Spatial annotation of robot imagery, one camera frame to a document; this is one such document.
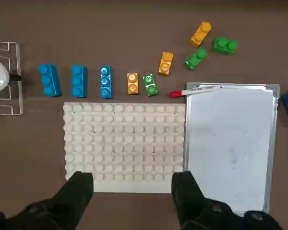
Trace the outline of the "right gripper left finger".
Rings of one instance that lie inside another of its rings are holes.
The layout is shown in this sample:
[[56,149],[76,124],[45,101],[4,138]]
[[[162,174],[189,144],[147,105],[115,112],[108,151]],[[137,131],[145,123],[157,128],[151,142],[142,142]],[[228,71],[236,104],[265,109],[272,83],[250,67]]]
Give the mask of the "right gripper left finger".
[[0,212],[0,230],[74,230],[93,194],[93,175],[75,172],[52,198],[34,202],[10,218]]

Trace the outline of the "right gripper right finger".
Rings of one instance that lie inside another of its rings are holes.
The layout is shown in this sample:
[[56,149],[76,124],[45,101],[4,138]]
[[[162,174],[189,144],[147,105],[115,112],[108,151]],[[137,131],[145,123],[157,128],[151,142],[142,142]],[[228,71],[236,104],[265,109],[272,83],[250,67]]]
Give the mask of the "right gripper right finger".
[[181,230],[280,230],[278,222],[262,211],[241,217],[223,202],[204,197],[190,171],[175,172],[171,194]]

